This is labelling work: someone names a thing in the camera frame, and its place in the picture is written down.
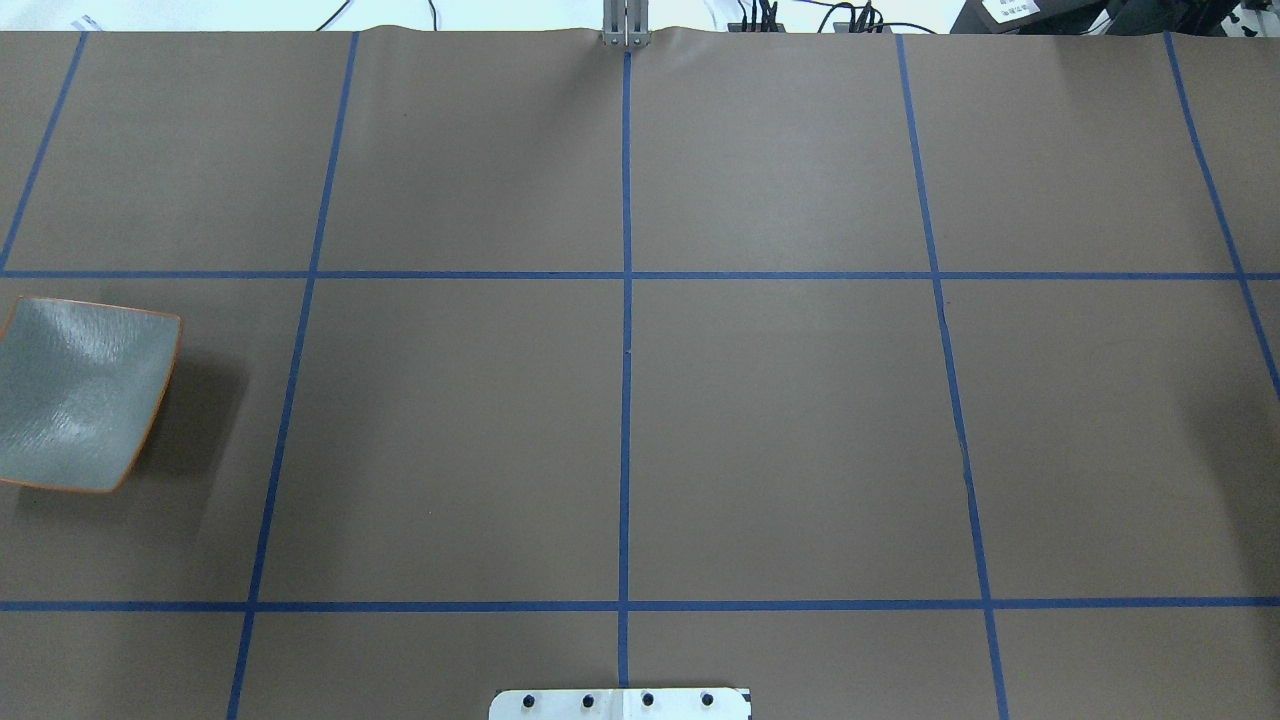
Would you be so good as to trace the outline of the grey square plate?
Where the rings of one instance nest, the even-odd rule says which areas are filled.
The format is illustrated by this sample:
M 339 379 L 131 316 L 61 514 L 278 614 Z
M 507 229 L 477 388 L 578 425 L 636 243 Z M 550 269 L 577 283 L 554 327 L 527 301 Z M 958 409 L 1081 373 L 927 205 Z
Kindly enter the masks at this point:
M 170 313 L 20 296 L 1 342 L 1 478 L 36 489 L 116 491 L 172 382 Z

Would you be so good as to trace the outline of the upper small circuit board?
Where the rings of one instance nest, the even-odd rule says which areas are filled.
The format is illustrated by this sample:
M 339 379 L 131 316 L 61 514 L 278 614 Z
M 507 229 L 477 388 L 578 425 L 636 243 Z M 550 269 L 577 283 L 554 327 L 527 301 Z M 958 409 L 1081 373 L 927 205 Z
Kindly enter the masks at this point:
M 730 33 L 783 33 L 785 27 L 778 19 L 778 1 L 735 1 L 739 18 L 730 19 L 726 28 Z

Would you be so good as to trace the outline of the small circuit board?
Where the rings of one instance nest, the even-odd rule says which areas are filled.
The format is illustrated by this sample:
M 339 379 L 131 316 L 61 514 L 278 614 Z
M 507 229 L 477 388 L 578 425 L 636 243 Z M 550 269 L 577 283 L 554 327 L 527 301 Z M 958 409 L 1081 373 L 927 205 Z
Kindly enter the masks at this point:
M 778 19 L 778 1 L 735 1 L 739 18 L 730 19 L 726 28 L 730 33 L 783 33 L 785 27 Z
M 824 4 L 817 33 L 882 35 L 891 31 L 883 12 L 873 1 Z

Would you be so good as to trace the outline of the lower small circuit board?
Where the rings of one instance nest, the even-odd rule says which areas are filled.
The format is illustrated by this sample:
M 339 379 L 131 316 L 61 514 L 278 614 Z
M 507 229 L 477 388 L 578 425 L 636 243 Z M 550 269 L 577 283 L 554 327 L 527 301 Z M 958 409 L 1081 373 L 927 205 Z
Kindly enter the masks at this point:
M 891 31 L 883 12 L 873 1 L 824 4 L 817 33 L 882 35 Z

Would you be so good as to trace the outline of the black label printer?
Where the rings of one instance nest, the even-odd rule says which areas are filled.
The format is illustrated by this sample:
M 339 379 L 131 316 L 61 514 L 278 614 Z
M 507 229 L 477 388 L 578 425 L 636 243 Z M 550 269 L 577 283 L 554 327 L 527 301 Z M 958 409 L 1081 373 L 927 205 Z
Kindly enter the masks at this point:
M 1110 20 L 1111 1 L 964 1 L 951 35 L 1098 33 Z

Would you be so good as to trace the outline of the aluminium frame post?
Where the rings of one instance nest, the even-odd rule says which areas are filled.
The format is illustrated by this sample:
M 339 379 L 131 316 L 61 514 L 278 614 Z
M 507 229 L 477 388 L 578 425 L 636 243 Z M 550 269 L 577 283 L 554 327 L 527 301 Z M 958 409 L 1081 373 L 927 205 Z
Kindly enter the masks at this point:
M 652 41 L 650 5 L 648 0 L 602 1 L 602 42 L 628 51 L 648 46 Z

